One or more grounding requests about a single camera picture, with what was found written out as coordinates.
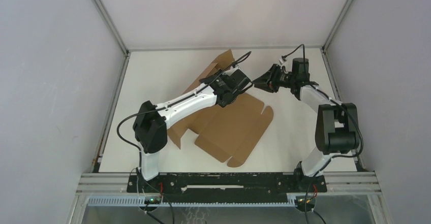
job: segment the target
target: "robotic arm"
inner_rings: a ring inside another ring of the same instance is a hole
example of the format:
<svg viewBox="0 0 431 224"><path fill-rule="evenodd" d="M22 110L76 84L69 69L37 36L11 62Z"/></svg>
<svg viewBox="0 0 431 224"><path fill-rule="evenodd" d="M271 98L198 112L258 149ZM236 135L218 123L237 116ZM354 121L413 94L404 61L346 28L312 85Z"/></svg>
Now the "robotic arm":
<svg viewBox="0 0 431 224"><path fill-rule="evenodd" d="M359 135L352 119L357 121L356 106L333 100L323 93L317 83L310 81L308 59L295 58L292 71L273 64L271 69L252 84L267 92L278 92L280 87L289 88L300 101L309 105L317 114L316 148L295 169L299 178L316 177L332 158L346 154L359 146ZM167 129L184 117L213 105L225 107L235 101L249 87L250 79L238 66L200 80L194 90L173 100L152 104L142 104L133 130L144 154L141 172L145 180L156 177L159 151L166 145ZM342 126L335 127L335 122Z"/></svg>

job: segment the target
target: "gray wall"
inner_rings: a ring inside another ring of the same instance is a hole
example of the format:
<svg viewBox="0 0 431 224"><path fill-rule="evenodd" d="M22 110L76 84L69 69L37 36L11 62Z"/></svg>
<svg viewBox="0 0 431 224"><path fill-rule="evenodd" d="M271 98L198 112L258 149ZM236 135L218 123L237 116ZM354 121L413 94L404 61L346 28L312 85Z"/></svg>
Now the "gray wall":
<svg viewBox="0 0 431 224"><path fill-rule="evenodd" d="M64 223L122 54L91 0L0 0L0 223Z"/></svg>
<svg viewBox="0 0 431 224"><path fill-rule="evenodd" d="M430 3L356 0L328 52L395 223L431 220Z"/></svg>

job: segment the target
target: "cardboard box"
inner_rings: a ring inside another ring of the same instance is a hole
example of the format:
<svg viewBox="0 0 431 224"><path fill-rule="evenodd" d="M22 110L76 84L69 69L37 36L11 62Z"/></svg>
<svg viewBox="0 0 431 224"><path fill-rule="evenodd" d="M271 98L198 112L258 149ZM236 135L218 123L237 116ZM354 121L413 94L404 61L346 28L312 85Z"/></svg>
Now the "cardboard box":
<svg viewBox="0 0 431 224"><path fill-rule="evenodd" d="M199 79L226 68L233 61L231 50L220 54L185 93L196 88L200 84ZM239 167L245 163L272 121L272 108L264 106L262 101L244 93L225 108L215 105L178 121L168 130L168 136L181 149L181 137L190 129L199 135L195 141L197 146L220 162L229 160L229 167Z"/></svg>

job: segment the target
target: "gray floor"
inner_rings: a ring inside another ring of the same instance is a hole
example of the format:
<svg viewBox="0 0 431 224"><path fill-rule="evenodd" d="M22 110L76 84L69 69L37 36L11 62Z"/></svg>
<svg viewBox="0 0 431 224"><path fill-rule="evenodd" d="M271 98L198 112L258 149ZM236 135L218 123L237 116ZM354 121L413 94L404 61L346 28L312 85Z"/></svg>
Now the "gray floor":
<svg viewBox="0 0 431 224"><path fill-rule="evenodd" d="M327 223L374 223L366 196L319 196L316 211ZM152 212L166 224L172 223L169 208ZM310 223L322 223L314 213ZM137 207L88 207L85 224L157 223ZM283 207L193 207L175 208L175 223L229 224L229 223L306 223L303 213Z"/></svg>

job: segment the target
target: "table surface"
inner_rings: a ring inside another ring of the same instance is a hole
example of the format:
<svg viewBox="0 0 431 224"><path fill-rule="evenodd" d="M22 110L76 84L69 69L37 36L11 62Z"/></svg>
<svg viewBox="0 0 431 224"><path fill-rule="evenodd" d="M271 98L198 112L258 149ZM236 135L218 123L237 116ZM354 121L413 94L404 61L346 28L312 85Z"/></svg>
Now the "table surface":
<svg viewBox="0 0 431 224"><path fill-rule="evenodd" d="M139 163L138 151L123 142L116 134L118 123L137 113L140 105L151 100L153 104L181 95L208 64L225 50L135 51L131 53L126 75L115 108L112 125L103 152L100 172L129 172ZM247 49L232 50L238 58ZM278 62L281 55L293 49L252 49L241 69L252 80L265 73ZM325 64L318 48L308 48L305 55L310 62L311 80L319 83L333 95ZM288 59L301 57L297 51ZM315 147L316 113L298 101L288 89L267 93L251 88L247 93L262 100L274 110L274 118L266 132L238 168L230 168L194 144L197 135L190 130L181 139L181 150L169 139L160 152L160 172L293 172L297 163L304 160ZM126 121L121 134L136 142L132 124ZM336 158L326 171L356 171L351 158Z"/></svg>

